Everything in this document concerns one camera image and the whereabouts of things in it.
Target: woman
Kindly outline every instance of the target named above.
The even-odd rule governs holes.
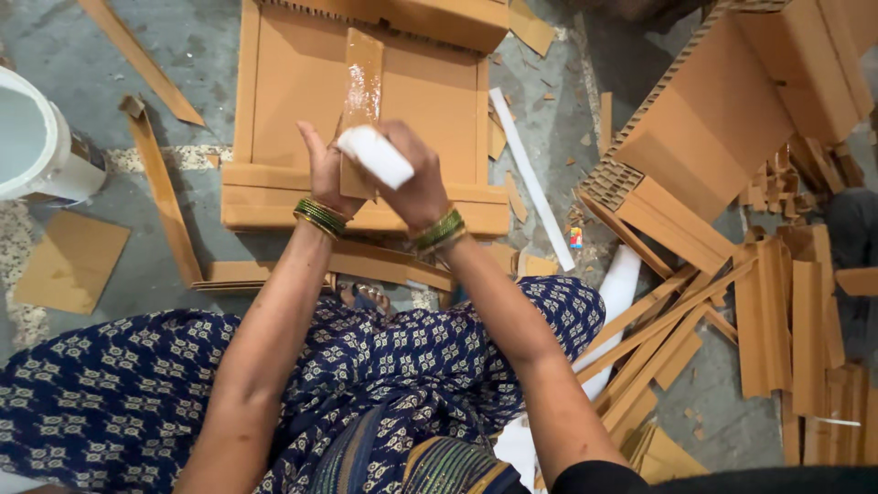
[[[338,193],[338,148],[300,122],[313,198],[243,320],[172,310],[17,354],[0,467],[91,491],[516,492],[487,436],[526,410],[554,491],[583,475],[641,485],[570,368],[603,324],[600,296],[571,278],[509,281],[465,234],[438,156],[401,122],[380,128],[415,170],[382,197],[471,301],[389,319],[318,301],[363,201]]]

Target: gray floor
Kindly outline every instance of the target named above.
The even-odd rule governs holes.
[[[585,13],[585,31],[578,32],[574,19],[579,10],[570,3],[529,0],[529,4],[538,16],[559,28],[559,36],[544,60],[508,36],[498,49],[503,64],[491,64],[491,83],[511,96],[512,111],[518,117],[517,126],[536,174],[556,217],[564,224],[572,201],[570,188],[597,161],[596,146],[580,144],[589,133],[596,142],[584,91],[591,72],[588,67],[594,68],[599,91],[614,92],[613,121],[619,128],[686,43],[699,19],[696,13],[667,35],[657,35]],[[175,120],[76,0],[0,0],[0,42],[5,43],[18,72],[59,106],[71,126],[90,135],[99,147],[133,146],[125,122],[115,109],[124,92],[139,92],[154,107],[153,125],[161,145],[230,145],[240,24],[238,0],[113,0],[112,5],[201,112],[209,130]],[[537,69],[527,67],[522,57]],[[876,59],[873,51],[866,60],[867,70],[873,73],[878,70]],[[549,89],[542,79],[553,87]],[[543,100],[547,91],[554,93],[556,101]],[[851,143],[855,156],[866,165],[870,185],[875,187],[878,175],[874,154],[862,128]],[[576,159],[575,165],[565,166],[568,156]],[[174,170],[175,164],[169,163],[169,168]],[[501,183],[504,172],[514,169],[512,157],[504,152],[492,165],[493,183]],[[221,227],[217,171],[179,171],[173,179],[202,265],[214,259],[277,258],[284,235],[237,236]],[[528,198],[525,201],[532,206]],[[94,314],[77,316],[50,309],[49,336],[158,309],[194,307],[235,314],[246,310],[248,298],[206,296],[181,286],[141,174],[111,175],[97,197],[74,209],[126,226],[132,236]],[[45,207],[30,208],[32,239],[39,238],[41,225],[53,213]],[[513,230],[509,243],[537,255],[551,253],[536,214],[531,214],[524,225],[510,221]],[[754,222],[773,227],[777,219],[756,217]],[[731,241],[743,240],[736,208],[731,207],[715,226]],[[4,232],[7,241],[9,233]],[[586,227],[584,234],[587,245],[578,253],[574,274],[598,284],[618,242],[597,222]],[[589,266],[593,267],[591,272],[586,271]],[[646,268],[641,278],[640,293],[658,282]],[[411,307],[412,296],[406,288],[388,290],[399,309]],[[0,304],[7,309],[2,299]],[[0,359],[8,359],[13,353],[15,331],[14,324],[0,316]],[[774,403],[762,399],[743,401],[737,350],[712,329],[705,330],[702,338],[704,345],[689,368],[668,391],[658,391],[658,422],[708,469],[781,464]],[[686,408],[702,414],[703,441],[692,434],[695,423],[684,417]]]

